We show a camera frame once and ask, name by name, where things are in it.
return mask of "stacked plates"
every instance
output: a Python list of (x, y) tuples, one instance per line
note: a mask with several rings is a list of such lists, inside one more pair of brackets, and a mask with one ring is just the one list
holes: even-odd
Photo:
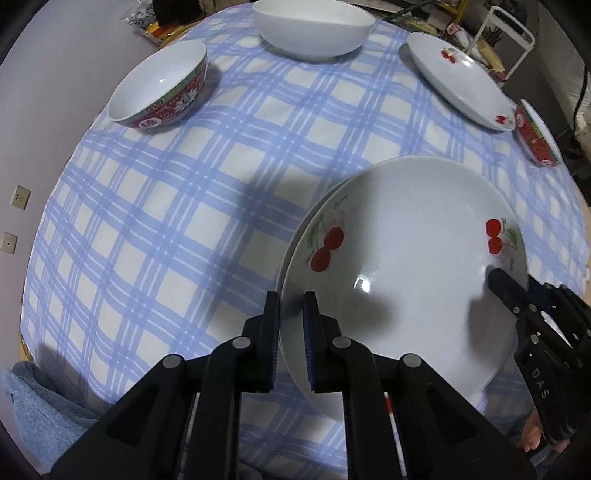
[(372, 352), (422, 356), (468, 400), (503, 366), (515, 317), (485, 286), (501, 267), (527, 286), (517, 219), (484, 177), (436, 157), (387, 160), (340, 186), (308, 215), (278, 280), (280, 345), (304, 395), (343, 420), (340, 394), (310, 391), (301, 299)]

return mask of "metal screw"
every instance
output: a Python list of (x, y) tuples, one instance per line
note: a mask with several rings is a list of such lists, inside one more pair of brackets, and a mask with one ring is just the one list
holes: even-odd
[(345, 336), (335, 337), (333, 338), (333, 345), (337, 348), (349, 348), (351, 346), (351, 339)]
[(164, 368), (177, 368), (181, 364), (181, 358), (178, 355), (167, 355), (162, 360)]
[(402, 361), (404, 362), (404, 365), (411, 368), (417, 368), (423, 363), (421, 357), (415, 355), (414, 353), (408, 353), (404, 355), (402, 357)]
[(232, 346), (234, 348), (247, 348), (250, 347), (251, 340), (248, 337), (236, 337), (232, 340)]

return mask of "blue towel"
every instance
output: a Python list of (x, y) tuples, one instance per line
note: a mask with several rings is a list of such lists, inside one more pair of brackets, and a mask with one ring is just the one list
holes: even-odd
[[(4, 393), (21, 437), (48, 471), (99, 416), (62, 397), (33, 362), (19, 362), (2, 372)], [(262, 480), (254, 468), (238, 465), (240, 480)]]

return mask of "table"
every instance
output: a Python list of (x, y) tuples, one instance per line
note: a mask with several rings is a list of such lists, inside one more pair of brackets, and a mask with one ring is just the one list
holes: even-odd
[[(589, 247), (564, 166), (538, 168), (509, 132), (471, 123), (414, 70), (407, 32), (379, 22), (332, 63), (279, 56), (250, 5), (191, 30), (210, 67), (199, 107), (140, 132), (103, 111), (47, 202), (21, 332), (69, 398), (96, 411), (169, 352), (205, 355), (259, 314), (306, 212), (338, 182), (397, 155), (449, 157), (516, 212), (530, 272), (584, 289)], [(531, 400), (509, 364), (480, 409), (506, 429)], [(316, 411), (278, 361), (275, 390), (246, 395), (240, 457), (287, 478), (340, 478), (344, 428)]]

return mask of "red cherry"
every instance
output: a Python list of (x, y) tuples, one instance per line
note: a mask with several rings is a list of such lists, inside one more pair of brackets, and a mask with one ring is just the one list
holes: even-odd
[(340, 227), (332, 227), (324, 237), (324, 246), (329, 250), (336, 250), (343, 243), (345, 234)]
[(315, 272), (323, 272), (329, 267), (330, 250), (326, 247), (319, 248), (310, 262), (312, 270)]
[(491, 218), (486, 223), (486, 234), (488, 236), (497, 236), (501, 233), (501, 223), (496, 218)]
[(493, 255), (496, 255), (498, 252), (500, 252), (502, 247), (503, 242), (501, 242), (501, 239), (497, 236), (494, 236), (488, 241), (488, 251)]

